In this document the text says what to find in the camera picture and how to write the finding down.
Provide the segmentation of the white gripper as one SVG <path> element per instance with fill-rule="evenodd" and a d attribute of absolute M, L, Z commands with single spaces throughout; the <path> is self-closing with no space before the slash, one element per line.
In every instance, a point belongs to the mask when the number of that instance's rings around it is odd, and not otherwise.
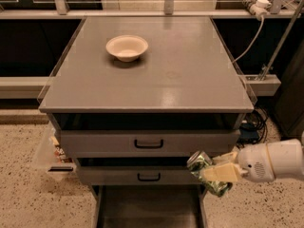
<path fill-rule="evenodd" d="M 247 145 L 239 152 L 232 151 L 212 159 L 215 165 L 199 171 L 206 181 L 237 182 L 245 175 L 252 182 L 275 180 L 268 147 L 265 143 Z"/>

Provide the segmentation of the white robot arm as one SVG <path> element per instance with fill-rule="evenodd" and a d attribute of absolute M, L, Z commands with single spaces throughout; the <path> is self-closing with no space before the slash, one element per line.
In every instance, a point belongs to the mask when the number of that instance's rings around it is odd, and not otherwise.
<path fill-rule="evenodd" d="M 275 179 L 302 179 L 303 146 L 300 140 L 247 145 L 239 151 L 217 156 L 199 173 L 206 181 L 271 182 Z"/>

